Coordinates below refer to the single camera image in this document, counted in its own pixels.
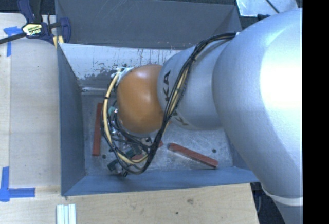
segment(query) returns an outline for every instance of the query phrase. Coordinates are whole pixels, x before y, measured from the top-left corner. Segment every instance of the wire bundle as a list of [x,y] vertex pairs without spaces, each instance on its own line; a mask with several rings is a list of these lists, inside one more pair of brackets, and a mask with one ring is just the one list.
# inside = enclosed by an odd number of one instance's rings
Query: wire bundle
[[[120,131],[120,133],[127,139],[126,143],[129,143],[131,145],[136,144],[141,146],[143,149],[143,154],[144,156],[140,159],[137,160],[132,160],[129,158],[124,152],[122,152],[119,148],[117,148],[116,144],[114,141],[120,141],[119,139],[114,139],[112,134],[111,134],[111,127],[113,127],[113,123],[111,122],[111,119],[109,119],[108,115],[108,99],[111,95],[111,91],[115,87],[115,84],[120,76],[120,73],[118,72],[114,78],[111,81],[111,84],[108,87],[108,90],[106,92],[106,95],[104,97],[104,102],[103,102],[103,109],[102,109],[102,121],[101,121],[101,127],[103,131],[103,135],[107,139],[108,144],[110,145],[111,149],[114,151],[120,165],[122,168],[132,174],[141,174],[143,173],[151,164],[156,151],[159,147],[161,138],[163,134],[165,133],[168,123],[173,116],[175,110],[177,109],[180,100],[182,99],[186,87],[187,87],[187,82],[188,78],[190,75],[191,67],[193,63],[197,60],[198,56],[200,53],[204,50],[204,48],[214,42],[214,41],[219,41],[219,40],[230,40],[234,38],[236,33],[225,33],[225,34],[219,34],[212,36],[206,40],[201,41],[199,44],[197,44],[194,48],[194,51],[192,54],[189,56],[189,58],[185,61],[184,65],[182,66],[178,77],[175,81],[175,84],[171,90],[169,100],[166,105],[166,109],[164,110],[164,116],[162,120],[162,125],[159,131],[157,132],[153,142],[150,140],[150,144],[144,144],[142,143],[138,138],[129,135],[128,133],[125,133],[122,128],[120,128],[119,123],[116,121],[116,115],[114,115],[114,124],[117,125],[116,130]],[[142,163],[143,165],[141,167],[138,167],[136,164]]]

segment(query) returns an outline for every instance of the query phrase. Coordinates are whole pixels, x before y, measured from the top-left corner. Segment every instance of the gray bin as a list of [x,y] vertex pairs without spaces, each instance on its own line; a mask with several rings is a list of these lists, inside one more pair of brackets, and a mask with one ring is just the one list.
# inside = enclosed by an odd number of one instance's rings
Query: gray bin
[[[72,24],[70,44],[58,48],[61,190],[63,196],[196,188],[258,182],[224,130],[170,125],[150,167],[114,175],[105,139],[92,156],[96,106],[119,65],[163,64],[178,51],[218,33],[241,31],[234,6],[149,0],[56,0],[57,17]],[[218,160],[217,169],[167,150],[176,142]]]

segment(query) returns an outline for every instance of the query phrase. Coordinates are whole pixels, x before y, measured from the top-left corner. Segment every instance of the orange spherical gripper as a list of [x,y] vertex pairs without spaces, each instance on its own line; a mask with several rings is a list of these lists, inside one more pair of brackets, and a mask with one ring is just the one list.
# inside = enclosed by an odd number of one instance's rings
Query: orange spherical gripper
[[148,134],[160,129],[163,111],[157,96],[162,66],[148,64],[132,69],[119,82],[119,122],[131,133]]

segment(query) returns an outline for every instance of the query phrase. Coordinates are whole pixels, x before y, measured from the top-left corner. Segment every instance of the wooden table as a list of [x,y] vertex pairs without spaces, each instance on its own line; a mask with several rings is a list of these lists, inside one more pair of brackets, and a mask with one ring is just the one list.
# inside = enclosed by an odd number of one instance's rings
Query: wooden table
[[[4,27],[20,27],[24,22],[21,15],[0,13],[0,38],[6,37],[2,32]],[[6,54],[7,45],[0,45],[0,175],[11,157],[11,57]],[[76,204],[79,224],[259,223],[249,184],[74,197],[62,197],[57,184],[37,186],[34,198],[12,198],[9,202],[0,202],[0,223],[55,223],[56,206],[70,203]]]

